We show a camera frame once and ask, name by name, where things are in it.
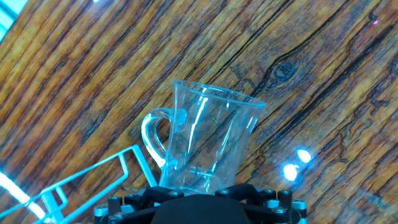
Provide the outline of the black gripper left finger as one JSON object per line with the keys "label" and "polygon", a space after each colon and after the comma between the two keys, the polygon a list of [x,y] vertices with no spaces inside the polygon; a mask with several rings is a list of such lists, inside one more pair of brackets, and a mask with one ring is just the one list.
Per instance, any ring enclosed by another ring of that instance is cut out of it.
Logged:
{"label": "black gripper left finger", "polygon": [[142,189],[137,194],[129,194],[123,197],[110,196],[106,204],[94,208],[94,224],[110,223],[109,218],[111,216],[123,217],[181,197],[184,197],[182,191],[159,186]]}

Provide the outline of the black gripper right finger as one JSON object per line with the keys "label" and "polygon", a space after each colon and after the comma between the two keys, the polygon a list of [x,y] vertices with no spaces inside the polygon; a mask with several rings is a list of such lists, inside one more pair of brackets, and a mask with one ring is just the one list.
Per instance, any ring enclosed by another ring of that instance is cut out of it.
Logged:
{"label": "black gripper right finger", "polygon": [[251,184],[238,184],[219,189],[214,195],[236,202],[250,223],[307,224],[306,201],[293,198],[289,190],[277,192]]}

